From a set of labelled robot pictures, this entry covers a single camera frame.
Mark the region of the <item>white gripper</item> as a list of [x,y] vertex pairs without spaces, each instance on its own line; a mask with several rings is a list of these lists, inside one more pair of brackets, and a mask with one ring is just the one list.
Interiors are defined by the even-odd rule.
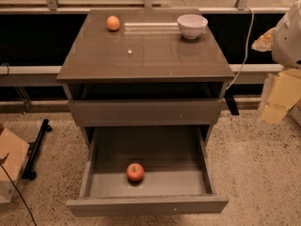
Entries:
[[[283,66],[301,67],[301,0],[297,0],[279,20],[256,39],[251,48],[257,52],[272,50],[273,60]],[[301,99],[301,71],[287,69],[269,73],[264,80],[256,124],[272,129],[282,122]]]

